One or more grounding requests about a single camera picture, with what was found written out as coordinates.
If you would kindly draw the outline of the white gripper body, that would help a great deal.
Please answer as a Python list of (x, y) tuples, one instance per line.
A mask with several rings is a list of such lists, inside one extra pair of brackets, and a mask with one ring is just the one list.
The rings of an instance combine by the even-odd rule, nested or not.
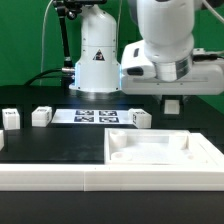
[(130, 95), (218, 95), (224, 91), (224, 60), (155, 63), (144, 53), (144, 41), (125, 47), (121, 88)]

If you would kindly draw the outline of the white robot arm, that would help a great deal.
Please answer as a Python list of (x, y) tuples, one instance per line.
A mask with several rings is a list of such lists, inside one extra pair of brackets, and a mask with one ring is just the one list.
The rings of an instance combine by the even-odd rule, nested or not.
[(216, 95), (224, 62), (193, 60), (194, 12), (203, 0), (129, 0), (142, 39), (116, 59), (116, 22), (98, 6), (82, 9), (81, 58), (71, 88), (82, 94)]

